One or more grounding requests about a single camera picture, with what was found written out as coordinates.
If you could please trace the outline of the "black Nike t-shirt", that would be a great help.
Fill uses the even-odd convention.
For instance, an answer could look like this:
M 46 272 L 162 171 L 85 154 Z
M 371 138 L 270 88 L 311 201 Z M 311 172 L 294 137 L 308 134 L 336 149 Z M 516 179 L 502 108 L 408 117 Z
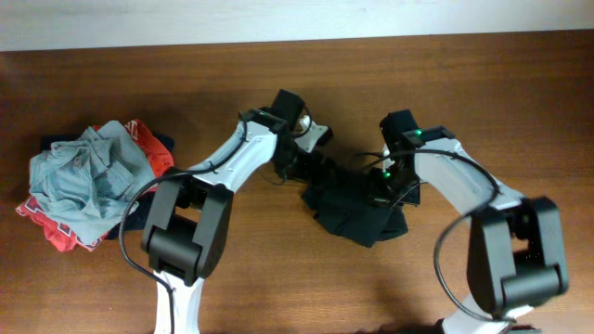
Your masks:
M 400 206 L 392 205 L 385 179 L 324 161 L 302 194 L 315 220 L 330 234 L 370 248 L 408 232 Z

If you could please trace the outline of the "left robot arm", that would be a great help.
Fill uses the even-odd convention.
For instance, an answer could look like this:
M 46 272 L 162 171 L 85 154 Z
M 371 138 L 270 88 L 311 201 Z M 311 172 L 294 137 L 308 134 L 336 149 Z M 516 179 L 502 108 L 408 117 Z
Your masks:
M 154 181 L 140 248 L 157 282 L 156 332 L 198 332 L 202 287 L 223 255 L 241 186 L 267 163 L 282 180 L 309 180 L 320 161 L 316 147 L 332 136 L 298 95 L 280 90 L 271 106 L 242 112 L 233 135 L 210 157 Z

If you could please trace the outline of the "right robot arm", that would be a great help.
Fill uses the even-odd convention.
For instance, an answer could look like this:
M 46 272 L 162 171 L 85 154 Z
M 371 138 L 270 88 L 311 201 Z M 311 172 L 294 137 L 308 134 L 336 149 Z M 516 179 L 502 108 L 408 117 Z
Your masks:
M 529 199 L 505 186 L 471 158 L 444 126 L 421 128 L 410 110 L 381 120 L 384 147 L 369 166 L 381 183 L 374 199 L 401 212 L 420 203 L 421 184 L 433 186 L 459 216 L 433 247 L 438 282 L 456 310 L 432 326 L 408 333 L 533 333 L 519 317 L 563 295 L 570 284 L 561 217 L 547 197 Z M 441 249 L 462 223 L 470 230 L 466 277 L 470 293 L 460 301 L 446 284 Z

